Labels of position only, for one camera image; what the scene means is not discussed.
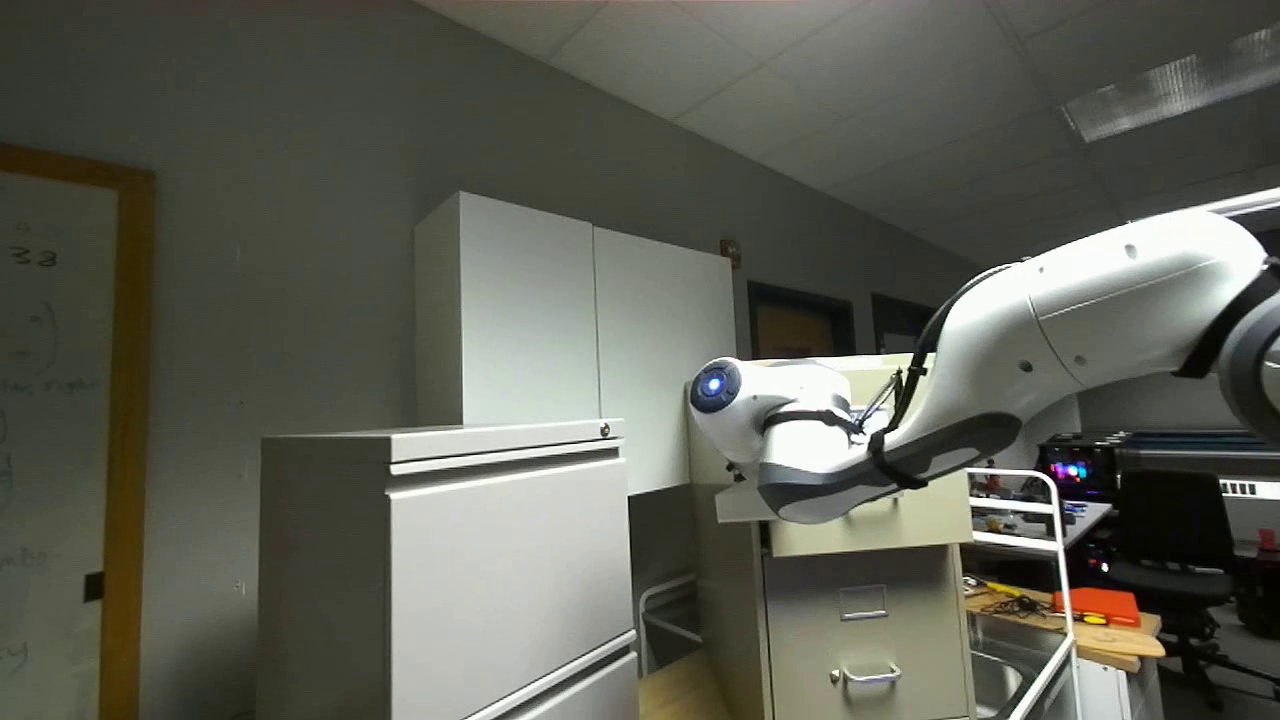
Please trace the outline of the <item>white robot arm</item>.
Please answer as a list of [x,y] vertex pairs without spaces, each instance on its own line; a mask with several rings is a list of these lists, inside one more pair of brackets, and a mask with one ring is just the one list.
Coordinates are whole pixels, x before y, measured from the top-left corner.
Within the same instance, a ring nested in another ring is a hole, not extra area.
[[974,275],[872,396],[851,355],[718,355],[688,416],[723,456],[723,523],[821,523],[1012,447],[1033,416],[1087,387],[1216,380],[1260,436],[1277,402],[1277,260],[1240,199],[1145,214]]

